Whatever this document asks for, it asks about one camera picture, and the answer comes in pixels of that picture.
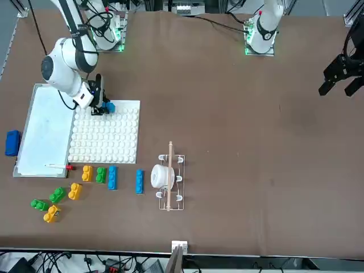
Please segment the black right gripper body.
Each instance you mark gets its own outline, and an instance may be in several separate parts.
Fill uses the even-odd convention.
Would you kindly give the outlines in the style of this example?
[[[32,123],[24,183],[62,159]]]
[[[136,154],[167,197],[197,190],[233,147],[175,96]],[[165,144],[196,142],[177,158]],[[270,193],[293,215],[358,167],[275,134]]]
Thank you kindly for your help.
[[[110,101],[105,94],[104,82],[104,77],[99,73],[96,74],[95,80],[88,80],[89,90],[93,95],[90,107],[102,107],[103,103]]]

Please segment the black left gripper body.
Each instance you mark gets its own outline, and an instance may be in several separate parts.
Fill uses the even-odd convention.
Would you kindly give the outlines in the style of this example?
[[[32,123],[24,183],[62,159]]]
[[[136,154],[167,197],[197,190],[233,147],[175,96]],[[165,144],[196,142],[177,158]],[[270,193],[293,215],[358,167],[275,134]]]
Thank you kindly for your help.
[[[344,61],[344,79],[355,76],[363,76],[363,54],[354,53],[352,55],[343,56]]]

